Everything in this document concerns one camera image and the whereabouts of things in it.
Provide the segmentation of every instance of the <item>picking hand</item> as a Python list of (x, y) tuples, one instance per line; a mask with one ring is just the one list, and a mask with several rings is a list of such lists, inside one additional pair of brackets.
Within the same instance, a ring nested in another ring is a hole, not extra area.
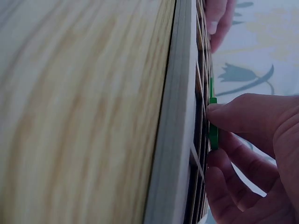
[[(220, 131), (220, 149), (207, 159), (206, 193), (220, 224), (292, 224), (299, 212), (299, 97), (242, 95), (210, 105), (207, 117)], [(256, 154), (235, 133), (276, 160)], [(233, 162), (267, 195), (252, 192)]]

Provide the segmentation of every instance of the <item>floral pattern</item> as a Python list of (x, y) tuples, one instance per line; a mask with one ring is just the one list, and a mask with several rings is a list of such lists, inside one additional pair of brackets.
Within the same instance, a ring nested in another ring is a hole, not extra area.
[[(299, 1), (238, 0), (233, 26), (213, 55), (215, 95), (228, 103), (246, 93), (299, 95)], [(262, 153), (251, 143), (249, 148)], [(254, 192), (265, 195), (234, 167)], [(215, 224), (211, 212), (206, 224)]]

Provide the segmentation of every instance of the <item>knuckle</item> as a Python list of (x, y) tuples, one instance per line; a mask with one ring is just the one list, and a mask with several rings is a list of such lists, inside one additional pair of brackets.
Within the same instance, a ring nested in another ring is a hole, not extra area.
[(232, 25), (232, 22), (223, 22), (220, 25), (220, 29), (223, 33), (227, 33)]
[(237, 206), (240, 206), (240, 204), (242, 203), (242, 201), (243, 201), (243, 199), (245, 198), (246, 194), (247, 194), (247, 189), (244, 188), (244, 187), (243, 187), (243, 188), (240, 188), (240, 189), (236, 192), (235, 196), (236, 196), (236, 205), (237, 205)]
[(225, 10), (226, 10), (225, 6), (213, 7), (213, 13), (217, 14), (217, 15), (220, 15), (220, 16), (224, 15)]
[(253, 93), (244, 93), (244, 94), (236, 97), (234, 99), (234, 101), (237, 102), (237, 103), (244, 103), (244, 102), (250, 100), (253, 96), (254, 96)]
[(246, 168), (246, 173), (248, 174), (249, 179), (252, 179), (254, 176), (259, 174), (263, 162), (260, 159), (253, 159)]
[(218, 220), (225, 220), (227, 215), (231, 213), (232, 210), (235, 209), (235, 205), (233, 204), (227, 204), (225, 207), (221, 209), (219, 212), (217, 219)]
[(285, 111), (277, 118), (277, 127), (274, 128), (273, 141), (297, 136), (299, 133), (299, 106), (295, 106)]
[(222, 194), (218, 197), (216, 197), (212, 203), (224, 203), (230, 199), (230, 196), (228, 194)]

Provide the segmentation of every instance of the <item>wood grain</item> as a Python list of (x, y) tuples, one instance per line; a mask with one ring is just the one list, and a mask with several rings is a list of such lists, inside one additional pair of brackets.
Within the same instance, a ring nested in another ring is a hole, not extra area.
[(0, 1), (0, 223), (142, 222), (174, 4)]
[(176, 1), (145, 224), (184, 222), (195, 125), (195, 16), (195, 0)]

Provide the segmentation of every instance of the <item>blue tulip print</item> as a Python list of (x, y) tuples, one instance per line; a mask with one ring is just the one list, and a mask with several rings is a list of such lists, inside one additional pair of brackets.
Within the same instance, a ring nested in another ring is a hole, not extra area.
[[(238, 8), (247, 8), (247, 7), (250, 7), (250, 6), (253, 6), (253, 2), (248, 1), (248, 2), (238, 3), (235, 6), (235, 8), (237, 10)], [(236, 19), (238, 19), (239, 17), (242, 17), (242, 14), (239, 13), (239, 12), (236, 12), (236, 10), (235, 10), (234, 17), (237, 17)], [(232, 23), (232, 25), (237, 25), (237, 24), (241, 24), (241, 23), (244, 23), (244, 22), (243, 21), (236, 21), (236, 20), (234, 20), (233, 23)]]
[(274, 66), (272, 65), (269, 71), (264, 74), (263, 76), (259, 77), (256, 75), (252, 70), (245, 69), (242, 67), (238, 67), (229, 63), (225, 63), (225, 67), (223, 67), (224, 73), (219, 75), (218, 78), (221, 79), (221, 82), (249, 82), (249, 84), (245, 84), (239, 88), (220, 92), (216, 94), (217, 97), (232, 94), (240, 91), (244, 91), (247, 89), (250, 89), (252, 87), (255, 87), (257, 85), (260, 85), (262, 83), (267, 83), (271, 90), (271, 95), (275, 94), (274, 88), (272, 84), (269, 82), (269, 79), (274, 74)]

